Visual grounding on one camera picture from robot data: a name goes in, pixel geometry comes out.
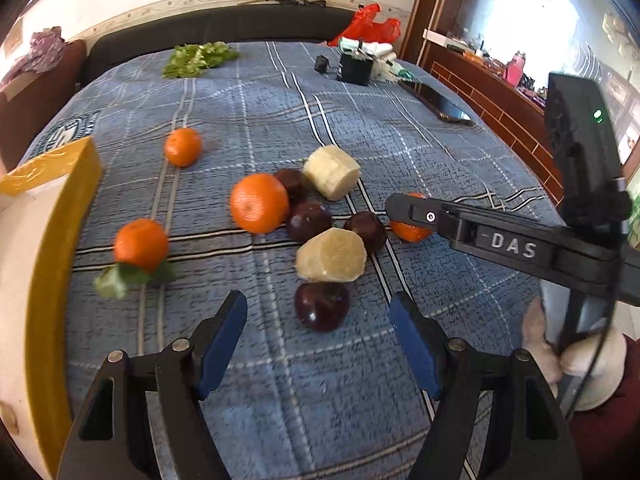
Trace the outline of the gloved right hand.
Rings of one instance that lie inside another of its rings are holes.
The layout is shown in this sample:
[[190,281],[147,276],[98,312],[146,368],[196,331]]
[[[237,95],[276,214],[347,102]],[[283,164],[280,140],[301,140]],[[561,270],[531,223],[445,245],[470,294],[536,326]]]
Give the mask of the gloved right hand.
[[[535,359],[552,393],[558,395],[558,385],[563,375],[584,379],[596,354],[601,333],[571,344],[558,356],[544,338],[547,322],[539,297],[528,306],[523,318],[523,347]],[[593,410],[614,394],[623,380],[627,344],[624,334],[616,327],[608,330],[597,363],[585,389],[579,396],[576,410]]]

